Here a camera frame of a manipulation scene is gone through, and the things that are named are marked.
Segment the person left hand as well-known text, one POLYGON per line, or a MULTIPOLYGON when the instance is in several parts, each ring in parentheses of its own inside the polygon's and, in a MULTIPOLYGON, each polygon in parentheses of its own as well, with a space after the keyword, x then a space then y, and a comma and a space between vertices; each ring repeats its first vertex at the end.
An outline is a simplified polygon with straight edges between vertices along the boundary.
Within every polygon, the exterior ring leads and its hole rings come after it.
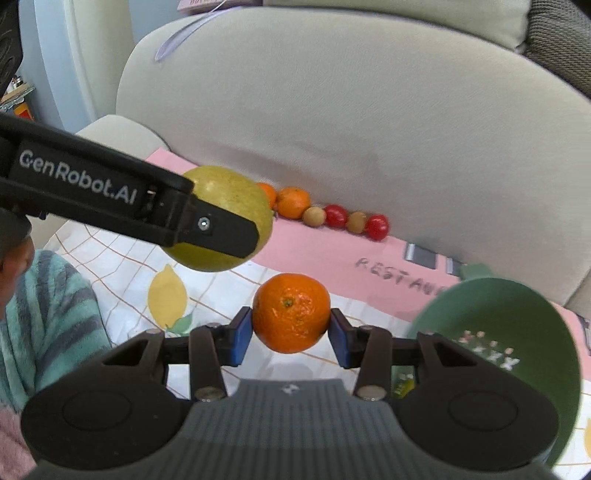
POLYGON ((1 319, 6 318, 6 307, 14 295, 19 278, 31 266, 35 249, 30 237, 8 251, 1 263, 0 274, 0 311, 1 319))

